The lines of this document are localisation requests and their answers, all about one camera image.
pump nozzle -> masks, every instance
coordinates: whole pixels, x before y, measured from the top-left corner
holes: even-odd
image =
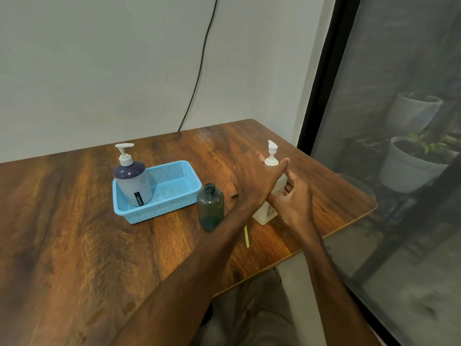
[[[279,163],[279,161],[274,158],[274,154],[277,152],[278,146],[271,140],[268,140],[268,142],[269,142],[269,155],[270,156],[264,161],[264,164],[269,165],[269,166],[275,166]]]
[[[121,166],[130,166],[133,163],[133,158],[129,154],[125,153],[125,148],[132,147],[134,145],[134,143],[119,143],[115,145],[121,154],[118,157]]]

black label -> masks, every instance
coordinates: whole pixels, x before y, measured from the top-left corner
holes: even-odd
[[[142,198],[141,198],[141,194],[139,192],[135,193],[135,198],[136,198],[136,201],[138,202],[139,206],[144,205],[144,202],[142,201]]]

glass door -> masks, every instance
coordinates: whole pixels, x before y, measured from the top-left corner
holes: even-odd
[[[343,41],[343,53],[319,67],[299,146],[378,208],[325,243],[399,343],[459,345],[461,0],[359,0],[348,13],[350,2],[336,10],[324,52]]]

person's left hand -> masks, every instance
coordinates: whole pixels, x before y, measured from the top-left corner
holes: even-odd
[[[260,207],[274,189],[275,183],[286,171],[290,159],[275,166],[264,165],[264,156],[252,150],[243,154],[234,166],[232,181],[239,199]]]

yellow strip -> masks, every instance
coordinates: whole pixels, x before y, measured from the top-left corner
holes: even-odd
[[[250,240],[248,239],[248,229],[247,226],[245,226],[245,241],[247,243],[247,248],[250,247]]]

